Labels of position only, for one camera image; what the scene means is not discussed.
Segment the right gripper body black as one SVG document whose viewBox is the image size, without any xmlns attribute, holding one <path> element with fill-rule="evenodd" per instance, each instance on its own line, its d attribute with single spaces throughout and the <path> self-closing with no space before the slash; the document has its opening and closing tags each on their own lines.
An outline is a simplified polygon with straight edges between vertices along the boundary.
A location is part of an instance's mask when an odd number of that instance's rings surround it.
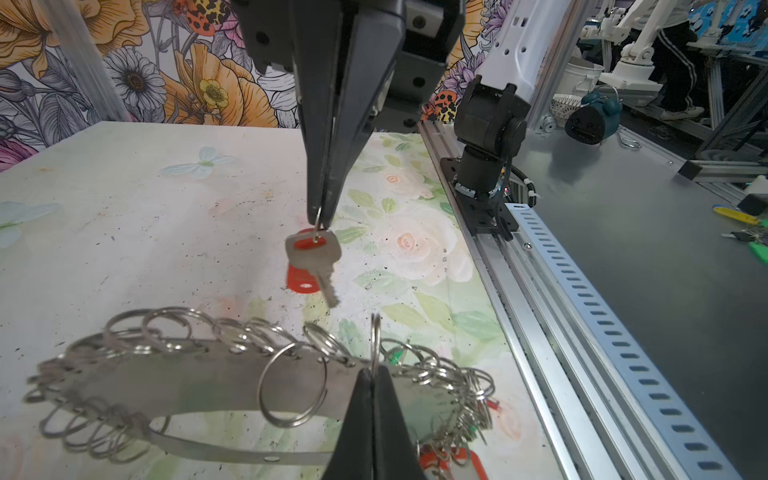
<svg viewBox="0 0 768 480">
<path fill-rule="evenodd" d="M 388 90 L 374 119 L 376 130 L 414 132 L 421 118 L 421 107 L 432 95 L 458 41 L 465 21 L 462 1 L 233 1 L 248 55 L 256 69 L 293 74 L 297 107 L 296 118 L 304 124 L 300 75 L 294 72 L 295 40 L 305 44 L 308 58 L 317 63 L 330 58 L 330 41 L 322 37 L 331 25 L 340 26 L 339 70 L 346 60 L 354 17 L 364 6 L 404 8 L 405 38 L 395 56 Z"/>
</svg>

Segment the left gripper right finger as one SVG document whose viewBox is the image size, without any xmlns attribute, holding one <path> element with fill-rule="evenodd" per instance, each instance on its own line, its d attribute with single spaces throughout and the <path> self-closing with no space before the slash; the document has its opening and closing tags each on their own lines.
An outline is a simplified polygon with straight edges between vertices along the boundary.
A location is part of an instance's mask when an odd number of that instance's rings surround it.
<svg viewBox="0 0 768 480">
<path fill-rule="evenodd" d="M 392 377 L 383 365 L 374 370 L 373 376 L 373 478 L 425 479 Z"/>
</svg>

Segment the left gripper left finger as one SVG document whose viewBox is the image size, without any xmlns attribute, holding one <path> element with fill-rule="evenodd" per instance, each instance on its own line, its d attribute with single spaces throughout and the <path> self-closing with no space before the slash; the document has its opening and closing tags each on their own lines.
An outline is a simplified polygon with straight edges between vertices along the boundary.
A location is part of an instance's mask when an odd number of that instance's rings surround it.
<svg viewBox="0 0 768 480">
<path fill-rule="evenodd" d="M 374 478 L 374 409 L 371 372 L 358 373 L 342 428 L 322 480 Z"/>
</svg>

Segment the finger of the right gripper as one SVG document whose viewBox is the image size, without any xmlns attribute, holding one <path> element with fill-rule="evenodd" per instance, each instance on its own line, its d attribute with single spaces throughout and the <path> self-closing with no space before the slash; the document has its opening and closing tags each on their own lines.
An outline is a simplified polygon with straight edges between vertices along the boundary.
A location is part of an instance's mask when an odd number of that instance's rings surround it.
<svg viewBox="0 0 768 480">
<path fill-rule="evenodd" d="M 307 218 L 328 225 L 330 149 L 339 36 L 339 1 L 292 1 L 290 20 L 301 130 L 307 155 Z"/>
<path fill-rule="evenodd" d="M 320 224 L 329 227 L 351 165 L 372 132 L 373 110 L 405 38 L 404 13 L 360 11 L 354 18 L 334 114 Z"/>
</svg>

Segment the key with red tag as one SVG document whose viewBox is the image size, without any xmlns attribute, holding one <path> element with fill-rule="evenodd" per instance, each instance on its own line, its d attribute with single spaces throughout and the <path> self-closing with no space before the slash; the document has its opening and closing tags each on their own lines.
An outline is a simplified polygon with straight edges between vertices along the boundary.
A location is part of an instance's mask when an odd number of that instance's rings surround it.
<svg viewBox="0 0 768 480">
<path fill-rule="evenodd" d="M 312 275 L 329 308 L 337 307 L 340 300 L 332 285 L 334 265 L 342 257 L 336 235 L 322 227 L 322 208 L 319 207 L 311 231 L 290 235 L 285 240 L 289 264 Z"/>
</svg>

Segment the metal key organizer plate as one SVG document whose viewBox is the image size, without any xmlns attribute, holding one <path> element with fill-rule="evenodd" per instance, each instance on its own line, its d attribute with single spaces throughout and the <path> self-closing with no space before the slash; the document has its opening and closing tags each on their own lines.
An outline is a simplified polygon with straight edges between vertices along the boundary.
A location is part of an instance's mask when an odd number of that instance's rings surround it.
<svg viewBox="0 0 768 480">
<path fill-rule="evenodd" d="M 402 348 L 401 365 L 387 351 Z M 199 413 L 258 413 L 276 428 L 316 418 L 340 423 L 358 373 L 385 366 L 392 377 L 411 445 L 447 459 L 482 440 L 492 427 L 495 383 L 434 350 L 381 332 L 371 318 L 370 353 L 355 357 L 330 332 L 306 323 L 300 336 L 261 318 L 214 318 L 187 307 L 136 309 L 112 317 L 96 334 L 41 362 L 28 380 L 27 404 L 49 403 L 66 425 L 39 423 L 40 434 L 113 464 L 151 447 L 182 458 L 234 464 L 320 466 L 329 452 L 257 452 L 184 439 L 174 418 Z"/>
</svg>

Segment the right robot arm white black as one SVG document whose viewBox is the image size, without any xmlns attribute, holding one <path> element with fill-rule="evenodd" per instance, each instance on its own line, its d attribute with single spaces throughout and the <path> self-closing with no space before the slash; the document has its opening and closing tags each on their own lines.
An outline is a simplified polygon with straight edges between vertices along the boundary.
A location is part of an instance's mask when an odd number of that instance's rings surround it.
<svg viewBox="0 0 768 480">
<path fill-rule="evenodd" d="M 496 209 L 525 136 L 536 78 L 568 5 L 515 1 L 454 120 L 465 155 L 458 184 Z M 307 218 L 331 226 L 346 178 L 377 129 L 408 133 L 447 67 L 466 20 L 462 1 L 235 1 L 260 72 L 295 80 L 307 155 Z"/>
</svg>

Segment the red key tag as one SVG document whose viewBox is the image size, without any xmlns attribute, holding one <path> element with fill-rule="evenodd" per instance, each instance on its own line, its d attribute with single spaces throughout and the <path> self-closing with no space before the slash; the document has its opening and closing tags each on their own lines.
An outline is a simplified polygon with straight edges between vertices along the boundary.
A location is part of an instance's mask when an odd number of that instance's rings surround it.
<svg viewBox="0 0 768 480">
<path fill-rule="evenodd" d="M 419 464 L 427 479 L 488 480 L 486 470 L 477 454 L 468 448 L 454 449 L 447 459 L 432 450 L 420 454 Z"/>
</svg>

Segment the green key tag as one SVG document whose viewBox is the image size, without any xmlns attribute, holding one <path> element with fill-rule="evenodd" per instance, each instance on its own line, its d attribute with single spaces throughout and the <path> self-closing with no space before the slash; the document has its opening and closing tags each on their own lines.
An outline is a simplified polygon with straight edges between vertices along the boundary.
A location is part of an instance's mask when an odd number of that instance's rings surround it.
<svg viewBox="0 0 768 480">
<path fill-rule="evenodd" d="M 393 348 L 386 352 L 385 358 L 391 365 L 401 365 L 405 352 L 402 348 Z"/>
</svg>

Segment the teal round device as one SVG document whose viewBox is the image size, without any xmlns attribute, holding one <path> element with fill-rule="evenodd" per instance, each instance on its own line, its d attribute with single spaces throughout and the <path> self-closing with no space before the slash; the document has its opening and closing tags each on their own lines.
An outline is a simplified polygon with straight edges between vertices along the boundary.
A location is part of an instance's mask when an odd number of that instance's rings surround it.
<svg viewBox="0 0 768 480">
<path fill-rule="evenodd" d="M 581 98 L 580 106 L 568 117 L 565 133 L 586 145 L 601 144 L 617 132 L 622 110 L 617 93 L 593 91 Z"/>
</svg>

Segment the aluminium front rail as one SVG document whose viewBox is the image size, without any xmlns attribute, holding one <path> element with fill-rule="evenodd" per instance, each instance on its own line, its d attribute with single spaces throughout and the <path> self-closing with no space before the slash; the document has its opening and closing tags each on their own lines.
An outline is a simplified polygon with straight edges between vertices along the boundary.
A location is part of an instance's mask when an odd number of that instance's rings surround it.
<svg viewBox="0 0 768 480">
<path fill-rule="evenodd" d="M 518 225 L 465 237 L 563 476 L 684 478 Z"/>
</svg>

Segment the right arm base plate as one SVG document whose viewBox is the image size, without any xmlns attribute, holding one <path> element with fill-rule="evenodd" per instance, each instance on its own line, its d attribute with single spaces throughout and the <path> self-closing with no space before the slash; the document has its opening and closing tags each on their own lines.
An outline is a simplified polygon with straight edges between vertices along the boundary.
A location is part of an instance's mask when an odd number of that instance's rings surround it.
<svg viewBox="0 0 768 480">
<path fill-rule="evenodd" d="M 519 225 L 504 202 L 502 193 L 489 199 L 477 200 L 461 193 L 457 185 L 459 160 L 443 157 L 439 161 L 441 172 L 448 181 L 448 189 L 454 195 L 458 211 L 472 236 L 495 235 L 511 241 Z"/>
</svg>

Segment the yellow handled tool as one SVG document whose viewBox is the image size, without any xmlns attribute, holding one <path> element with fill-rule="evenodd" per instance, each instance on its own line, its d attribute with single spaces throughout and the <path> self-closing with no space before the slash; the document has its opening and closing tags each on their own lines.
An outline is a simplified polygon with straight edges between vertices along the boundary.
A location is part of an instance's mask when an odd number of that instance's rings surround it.
<svg viewBox="0 0 768 480">
<path fill-rule="evenodd" d="M 758 217 L 755 217 L 748 213 L 744 213 L 742 211 L 735 210 L 723 205 L 715 205 L 712 208 L 712 210 L 717 215 L 720 215 L 722 217 L 725 217 L 749 226 L 764 226 L 764 221 L 759 219 Z"/>
</svg>

